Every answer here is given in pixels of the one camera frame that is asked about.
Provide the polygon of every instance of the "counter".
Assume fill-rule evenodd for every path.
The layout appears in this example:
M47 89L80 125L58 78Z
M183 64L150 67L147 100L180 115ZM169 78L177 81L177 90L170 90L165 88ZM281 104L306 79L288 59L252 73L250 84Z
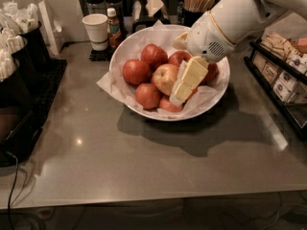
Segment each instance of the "counter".
M307 144L247 69L243 42L228 89L197 118L146 119L96 81L107 61L90 44L64 48L67 67L47 121L20 165L12 208L307 190ZM0 168L6 208L14 167Z

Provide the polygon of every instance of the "metal counter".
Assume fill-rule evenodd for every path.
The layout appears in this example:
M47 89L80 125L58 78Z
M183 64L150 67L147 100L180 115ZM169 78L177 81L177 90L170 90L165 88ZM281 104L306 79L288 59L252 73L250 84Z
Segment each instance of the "metal counter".
M96 81L107 61L90 44L63 50L68 64L48 119L20 166L12 208L307 190L301 142L247 69L244 42L229 58L220 102L180 122L146 119ZM14 167L0 168L7 206Z

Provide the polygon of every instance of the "wall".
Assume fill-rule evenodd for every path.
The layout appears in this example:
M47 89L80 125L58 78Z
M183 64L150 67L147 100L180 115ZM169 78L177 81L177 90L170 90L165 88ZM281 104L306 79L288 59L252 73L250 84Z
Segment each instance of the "wall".
M4 2L10 0L0 0L1 8ZM19 9L28 7L38 0L14 0L18 3ZM63 41L85 41L88 40L84 25L82 23L83 13L79 0L47 0L52 10L55 20L62 25Z

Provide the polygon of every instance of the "white bowl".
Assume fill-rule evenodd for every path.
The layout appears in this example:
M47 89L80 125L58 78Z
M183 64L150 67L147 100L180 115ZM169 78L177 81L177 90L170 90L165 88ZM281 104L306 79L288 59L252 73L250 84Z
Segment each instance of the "white bowl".
M135 87L127 84L122 77L122 68L128 59L140 58L142 49L149 43L162 47L168 56L176 49L172 47L174 39L190 28L179 25L154 24L127 37L114 52L109 65L108 73L99 81L100 85L109 95L125 104L134 112L150 119L159 121L181 121L201 115L212 108L223 96L227 89L230 77L230 69L227 58L218 62L218 77L206 86L200 86L198 92L178 113L172 113L157 108L144 110L135 101Z

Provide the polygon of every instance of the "bowl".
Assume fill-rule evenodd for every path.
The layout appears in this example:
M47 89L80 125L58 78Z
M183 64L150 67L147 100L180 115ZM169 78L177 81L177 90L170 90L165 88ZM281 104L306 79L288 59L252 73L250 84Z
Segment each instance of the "bowl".
M149 43L163 48L168 56L176 49L172 46L175 38L187 30L180 25L156 23L127 37L114 52L108 72L97 82L110 96L125 104L129 109L149 119L158 121L182 121L195 118L212 108L227 89L230 69L227 58L217 62L219 75L205 86L199 86L198 92L185 104L182 111L173 113L156 108L144 110L134 98L135 86L126 83L122 77L122 68L128 59L140 58L142 49Z

